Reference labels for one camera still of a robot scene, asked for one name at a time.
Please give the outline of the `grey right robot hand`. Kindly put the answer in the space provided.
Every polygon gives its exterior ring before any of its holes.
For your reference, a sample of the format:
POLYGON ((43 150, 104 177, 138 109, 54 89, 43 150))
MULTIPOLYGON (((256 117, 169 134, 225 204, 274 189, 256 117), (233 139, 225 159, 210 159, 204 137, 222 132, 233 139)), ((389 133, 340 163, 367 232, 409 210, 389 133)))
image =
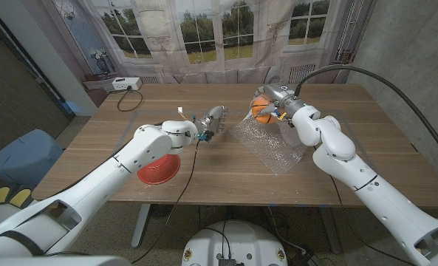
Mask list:
POLYGON ((256 117, 283 115, 286 118, 292 118, 299 109, 305 106, 302 99, 295 96, 295 90, 276 83, 259 87, 254 97, 255 100, 262 98, 266 101, 262 110, 257 112, 256 117))

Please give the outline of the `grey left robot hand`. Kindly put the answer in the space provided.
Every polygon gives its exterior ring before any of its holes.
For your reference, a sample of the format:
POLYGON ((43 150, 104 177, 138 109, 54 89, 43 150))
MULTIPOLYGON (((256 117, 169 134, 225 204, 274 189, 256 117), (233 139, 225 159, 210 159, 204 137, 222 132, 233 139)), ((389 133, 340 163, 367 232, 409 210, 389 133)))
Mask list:
POLYGON ((228 111, 229 108, 225 106, 215 106, 197 121, 196 127, 201 141, 209 142, 213 136, 224 130, 228 111))

